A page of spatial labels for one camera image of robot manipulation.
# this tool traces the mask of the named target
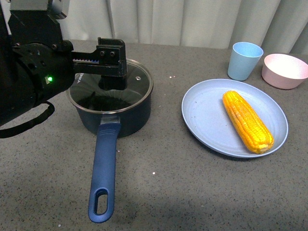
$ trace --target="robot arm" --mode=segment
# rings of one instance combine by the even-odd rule
[[[41,103],[49,112],[28,126],[0,138],[21,133],[52,114],[48,99],[67,90],[75,73],[101,75],[100,88],[124,90],[127,80],[125,44],[119,39],[98,38],[92,53],[74,52],[63,40],[56,19],[67,15],[69,0],[11,0],[8,34],[0,8],[0,126]]]

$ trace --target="lid rim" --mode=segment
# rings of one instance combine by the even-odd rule
[[[137,105],[139,105],[143,101],[145,101],[148,98],[148,96],[152,93],[153,88],[154,88],[154,82],[153,82],[153,79],[152,79],[152,76],[151,76],[149,70],[144,65],[142,65],[141,63],[139,63],[139,62],[137,62],[135,60],[132,60],[132,59],[127,59],[127,64],[130,64],[132,66],[140,68],[146,74],[146,76],[149,79],[149,88],[148,88],[146,94],[140,100],[135,102],[133,105],[130,105],[128,107],[121,108],[121,109],[118,109],[118,110],[113,110],[113,111],[95,111],[95,110],[91,110],[91,109],[88,109],[88,108],[80,106],[78,103],[76,103],[73,100],[73,98],[72,98],[72,96],[70,94],[70,88],[68,90],[66,90],[66,94],[67,94],[68,99],[70,100],[70,102],[76,108],[78,108],[78,109],[80,109],[82,111],[85,111],[85,112],[92,113],[92,114],[110,115],[110,114],[116,114],[116,113],[121,113],[121,112],[124,112],[124,111],[128,111],[129,109],[132,109],[133,107],[136,107]]]

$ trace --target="gray countertop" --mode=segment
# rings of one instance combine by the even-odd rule
[[[92,52],[96,42],[73,44]],[[229,79],[230,50],[146,44],[126,50],[149,69],[154,90],[147,124],[117,141],[113,216],[102,224],[88,218],[96,136],[63,92],[50,100],[56,111],[47,121],[0,140],[0,230],[308,230],[307,81],[276,89],[261,77],[261,58],[245,83],[280,105],[289,134],[273,154],[236,159],[201,144],[181,114],[194,84]]]

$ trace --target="handle hole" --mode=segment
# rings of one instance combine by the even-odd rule
[[[97,193],[97,202],[96,202],[96,209],[95,209],[96,214],[101,215],[106,212],[107,199],[108,199],[108,195],[105,190]]]

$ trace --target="plate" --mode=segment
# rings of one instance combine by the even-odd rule
[[[253,107],[274,136],[274,146],[263,154],[249,151],[237,134],[222,102],[235,90]],[[278,150],[288,136],[288,121],[279,105],[261,90],[231,79],[211,79],[191,87],[183,97],[182,114],[191,133],[207,147],[228,156],[256,158]]]

